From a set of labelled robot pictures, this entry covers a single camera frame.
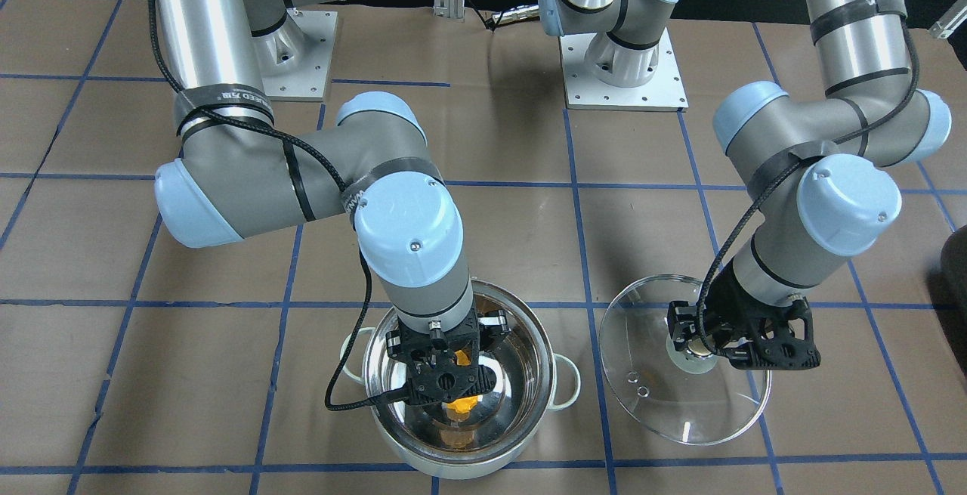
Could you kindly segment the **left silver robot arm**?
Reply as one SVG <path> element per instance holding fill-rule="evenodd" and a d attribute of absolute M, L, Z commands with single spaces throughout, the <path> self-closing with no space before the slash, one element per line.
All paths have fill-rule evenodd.
<path fill-rule="evenodd" d="M 776 82 L 728 95 L 712 120 L 752 205 L 700 283 L 664 305 L 626 288 L 600 330 L 607 367 L 706 373 L 818 367 L 808 293 L 873 246 L 897 219 L 887 168 L 939 150 L 949 106 L 919 88 L 905 0 L 807 0 L 824 97 L 798 102 Z"/>

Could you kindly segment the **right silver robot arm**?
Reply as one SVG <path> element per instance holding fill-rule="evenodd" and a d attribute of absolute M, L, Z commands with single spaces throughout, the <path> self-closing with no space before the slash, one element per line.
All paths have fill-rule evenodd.
<path fill-rule="evenodd" d="M 387 348 L 405 366 L 401 387 L 336 404 L 345 349 L 326 408 L 450 404 L 493 391 L 498 377 L 479 354 L 508 327 L 498 314 L 481 322 L 474 311 L 462 216 L 407 103 L 369 91 L 344 104 L 332 128 L 280 132 L 244 0 L 148 0 L 148 14 L 182 140 L 181 156 L 155 177 L 169 233 L 201 248 L 345 213 L 366 278 L 363 301 L 377 280 L 396 309 Z"/>

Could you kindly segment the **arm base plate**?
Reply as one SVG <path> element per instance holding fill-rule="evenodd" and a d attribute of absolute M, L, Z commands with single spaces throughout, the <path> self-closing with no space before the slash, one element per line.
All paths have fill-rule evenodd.
<path fill-rule="evenodd" d="M 671 39 L 646 50 L 618 46 L 606 33 L 560 37 L 567 108 L 686 110 L 686 89 Z"/>
<path fill-rule="evenodd" d="M 264 92 L 273 101 L 322 102 L 338 26 L 335 11 L 288 11 L 273 32 L 253 37 Z"/>

